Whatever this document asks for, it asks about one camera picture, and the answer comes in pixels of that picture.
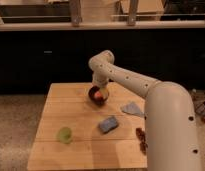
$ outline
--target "floor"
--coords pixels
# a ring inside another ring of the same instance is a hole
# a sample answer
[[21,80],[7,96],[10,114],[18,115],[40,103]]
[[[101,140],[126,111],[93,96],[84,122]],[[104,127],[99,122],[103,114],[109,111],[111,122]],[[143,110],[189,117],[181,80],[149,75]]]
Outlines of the floor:
[[[45,99],[46,95],[0,95],[0,171],[26,171]],[[205,124],[198,116],[197,125],[205,171]]]

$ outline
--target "gray sponge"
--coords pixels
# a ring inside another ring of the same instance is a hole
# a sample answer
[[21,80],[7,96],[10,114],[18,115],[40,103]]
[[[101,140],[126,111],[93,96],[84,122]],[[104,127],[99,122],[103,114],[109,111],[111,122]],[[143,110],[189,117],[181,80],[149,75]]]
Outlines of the gray sponge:
[[99,123],[99,128],[104,134],[108,133],[112,129],[117,128],[118,126],[119,123],[114,116],[111,116]]

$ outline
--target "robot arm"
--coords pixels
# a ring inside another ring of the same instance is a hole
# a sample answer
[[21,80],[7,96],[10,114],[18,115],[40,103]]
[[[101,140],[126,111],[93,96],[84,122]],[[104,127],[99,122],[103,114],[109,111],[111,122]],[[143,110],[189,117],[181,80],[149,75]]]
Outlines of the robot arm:
[[89,61],[93,84],[109,79],[145,99],[148,171],[201,171],[195,112],[189,93],[173,82],[161,82],[113,65],[104,51]]

